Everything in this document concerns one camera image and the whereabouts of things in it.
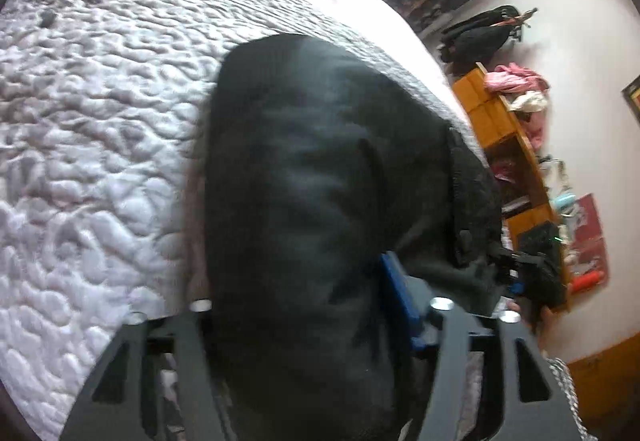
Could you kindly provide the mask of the black pants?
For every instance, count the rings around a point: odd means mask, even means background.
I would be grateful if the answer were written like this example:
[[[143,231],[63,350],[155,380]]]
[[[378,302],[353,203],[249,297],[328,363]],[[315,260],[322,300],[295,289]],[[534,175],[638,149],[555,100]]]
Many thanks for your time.
[[[237,46],[210,103],[208,335],[243,440],[393,440],[423,363],[381,257],[475,313],[494,306],[490,170],[447,118],[329,42]]]

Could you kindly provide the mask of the orange wooden shelf unit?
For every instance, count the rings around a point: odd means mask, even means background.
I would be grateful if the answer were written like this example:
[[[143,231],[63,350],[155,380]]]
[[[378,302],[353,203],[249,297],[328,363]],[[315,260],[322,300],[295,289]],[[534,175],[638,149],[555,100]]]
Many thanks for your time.
[[[485,88],[486,69],[477,64],[452,85],[452,91],[468,115],[480,147],[504,193],[503,221],[514,249],[518,240],[537,225],[560,223],[552,209],[538,160],[520,120],[502,95]]]

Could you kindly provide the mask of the pink clothes pile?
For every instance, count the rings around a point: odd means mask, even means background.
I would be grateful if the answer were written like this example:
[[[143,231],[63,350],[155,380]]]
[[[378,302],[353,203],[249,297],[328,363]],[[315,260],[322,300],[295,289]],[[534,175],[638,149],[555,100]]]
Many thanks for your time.
[[[515,63],[498,65],[484,77],[487,91],[504,97],[508,111],[518,120],[538,153],[544,147],[550,84],[544,77]]]

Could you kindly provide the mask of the black bag on shelf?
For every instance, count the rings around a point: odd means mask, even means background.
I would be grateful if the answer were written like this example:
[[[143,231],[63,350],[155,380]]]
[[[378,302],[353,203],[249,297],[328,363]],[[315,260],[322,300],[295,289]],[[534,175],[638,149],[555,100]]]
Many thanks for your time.
[[[537,12],[521,13],[506,4],[451,25],[440,34],[439,58],[454,74],[465,75],[476,63],[490,62],[509,40],[521,42],[523,28]]]

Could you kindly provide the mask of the grey quilted bedspread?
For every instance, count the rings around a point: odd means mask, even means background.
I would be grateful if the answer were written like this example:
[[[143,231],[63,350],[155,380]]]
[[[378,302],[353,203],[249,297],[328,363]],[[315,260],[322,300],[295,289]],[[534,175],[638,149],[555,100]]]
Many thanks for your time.
[[[270,34],[341,45],[477,146],[416,35],[379,0],[7,0],[1,11],[1,380],[56,439],[134,313],[182,310],[209,95]]]

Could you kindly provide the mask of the red poster on wall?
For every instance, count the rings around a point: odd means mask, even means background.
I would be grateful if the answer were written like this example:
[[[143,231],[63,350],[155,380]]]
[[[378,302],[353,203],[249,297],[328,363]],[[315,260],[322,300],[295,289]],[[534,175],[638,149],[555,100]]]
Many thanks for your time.
[[[608,252],[596,200],[578,198],[563,214],[568,245],[565,264],[570,271],[570,293],[583,294],[608,281]]]

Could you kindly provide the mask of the framed picture on wall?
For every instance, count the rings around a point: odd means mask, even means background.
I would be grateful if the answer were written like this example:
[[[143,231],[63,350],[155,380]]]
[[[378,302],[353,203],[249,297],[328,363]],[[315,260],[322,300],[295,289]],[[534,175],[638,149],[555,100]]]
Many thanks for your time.
[[[634,117],[640,122],[640,76],[634,78],[634,80],[623,89],[622,94]]]

